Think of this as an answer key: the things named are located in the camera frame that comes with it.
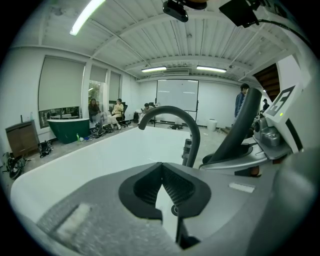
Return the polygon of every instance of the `person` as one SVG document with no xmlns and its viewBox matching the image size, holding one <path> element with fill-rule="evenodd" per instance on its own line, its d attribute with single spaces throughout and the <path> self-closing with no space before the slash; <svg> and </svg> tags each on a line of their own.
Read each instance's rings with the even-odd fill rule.
<svg viewBox="0 0 320 256">
<path fill-rule="evenodd" d="M 234 117 L 235 118 L 237 118 L 237 116 L 240 112 L 241 105 L 244 102 L 244 98 L 245 98 L 249 88 L 250 88 L 249 85 L 247 85 L 246 83 L 243 83 L 240 86 L 241 92 L 236 96 L 236 99 L 235 99 L 235 110 L 234 110 Z"/>
<path fill-rule="evenodd" d="M 148 103 L 144 104 L 144 109 L 141 108 L 142 113 L 139 116 L 138 125 L 140 124 L 142 118 L 146 115 L 146 113 L 150 112 L 154 107 L 150 106 Z"/>
<path fill-rule="evenodd" d="M 90 122 L 93 123 L 95 121 L 95 122 L 101 123 L 101 111 L 97 105 L 96 99 L 92 98 L 90 100 L 88 110 L 89 110 Z"/>
<path fill-rule="evenodd" d="M 117 118 L 122 116 L 122 112 L 124 111 L 124 105 L 122 104 L 122 99 L 118 98 L 116 100 L 116 105 L 114 105 L 113 111 L 110 115 L 108 115 L 108 124 L 118 126 L 118 130 L 121 129 L 121 125 L 118 123 Z"/>
<path fill-rule="evenodd" d="M 262 110 L 263 110 L 263 112 L 265 112 L 267 110 L 267 108 L 269 108 L 269 104 L 268 104 L 268 101 L 266 98 L 263 100 L 263 102 L 264 102 L 264 105 L 263 105 Z"/>
</svg>

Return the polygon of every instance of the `cabinet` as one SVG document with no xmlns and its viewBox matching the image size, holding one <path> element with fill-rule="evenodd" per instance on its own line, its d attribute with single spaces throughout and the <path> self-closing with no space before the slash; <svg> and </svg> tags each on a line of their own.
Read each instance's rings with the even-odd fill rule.
<svg viewBox="0 0 320 256">
<path fill-rule="evenodd" d="M 39 138 L 34 120 L 10 126 L 5 131 L 15 158 L 39 149 Z"/>
</svg>

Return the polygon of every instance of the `black camera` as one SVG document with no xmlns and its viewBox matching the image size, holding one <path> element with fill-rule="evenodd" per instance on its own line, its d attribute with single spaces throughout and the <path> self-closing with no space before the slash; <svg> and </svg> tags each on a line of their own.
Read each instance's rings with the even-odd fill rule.
<svg viewBox="0 0 320 256">
<path fill-rule="evenodd" d="M 189 0 L 168 0 L 163 3 L 162 9 L 165 14 L 168 14 L 181 22 L 187 22 L 189 17 L 184 6 L 188 6 L 192 9 L 203 10 L 207 7 L 207 3 L 192 2 Z"/>
</svg>

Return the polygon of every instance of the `corrugated ceiling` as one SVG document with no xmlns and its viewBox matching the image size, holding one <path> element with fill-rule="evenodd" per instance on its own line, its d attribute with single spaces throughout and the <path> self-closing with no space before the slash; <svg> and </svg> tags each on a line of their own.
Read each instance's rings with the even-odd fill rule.
<svg viewBox="0 0 320 256">
<path fill-rule="evenodd" d="M 162 0 L 108 0 L 73 36 L 69 32 L 89 0 L 48 1 L 30 17 L 12 46 L 49 46 L 86 54 L 138 78 L 146 77 L 141 72 L 146 66 L 162 65 L 188 67 L 194 75 L 217 75 L 196 69 L 204 65 L 227 69 L 218 75 L 237 80 L 280 53 L 288 40 L 279 28 L 265 24 L 247 45 L 260 26 L 236 27 L 218 9 L 226 2 L 209 1 L 206 10 L 186 7 L 189 21 L 182 23 L 163 13 Z"/>
</svg>

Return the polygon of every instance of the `green bathtub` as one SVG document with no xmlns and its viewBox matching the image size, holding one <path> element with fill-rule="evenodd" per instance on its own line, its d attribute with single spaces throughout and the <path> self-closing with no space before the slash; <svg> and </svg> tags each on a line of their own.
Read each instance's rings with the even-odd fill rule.
<svg viewBox="0 0 320 256">
<path fill-rule="evenodd" d="M 75 142 L 77 134 L 83 138 L 90 134 L 89 118 L 50 119 L 48 123 L 56 138 L 64 144 Z"/>
</svg>

